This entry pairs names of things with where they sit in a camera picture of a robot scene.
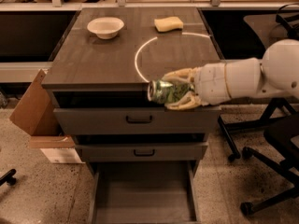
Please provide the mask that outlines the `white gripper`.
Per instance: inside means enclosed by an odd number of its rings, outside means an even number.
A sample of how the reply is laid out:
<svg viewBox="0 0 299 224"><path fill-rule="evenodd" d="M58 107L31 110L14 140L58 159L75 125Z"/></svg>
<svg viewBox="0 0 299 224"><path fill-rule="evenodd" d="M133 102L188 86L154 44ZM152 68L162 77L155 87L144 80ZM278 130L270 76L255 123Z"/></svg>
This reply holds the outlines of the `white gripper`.
<svg viewBox="0 0 299 224"><path fill-rule="evenodd" d="M162 80L193 83L195 87L195 93L189 91L178 102L166 104L165 107L170 110L219 105L231 99L227 91L224 63L209 63L202 67L179 69L165 74Z"/></svg>

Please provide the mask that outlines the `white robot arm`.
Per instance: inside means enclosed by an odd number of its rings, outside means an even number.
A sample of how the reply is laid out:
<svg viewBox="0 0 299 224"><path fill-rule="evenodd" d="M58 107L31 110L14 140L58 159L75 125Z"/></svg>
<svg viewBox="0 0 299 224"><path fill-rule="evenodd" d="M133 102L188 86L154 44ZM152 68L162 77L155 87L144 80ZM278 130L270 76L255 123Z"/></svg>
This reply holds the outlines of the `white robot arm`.
<svg viewBox="0 0 299 224"><path fill-rule="evenodd" d="M170 72L163 80L194 86L181 100L167 106L171 110L219 105L244 97L299 98L299 41L280 40L266 50L261 60L208 63Z"/></svg>

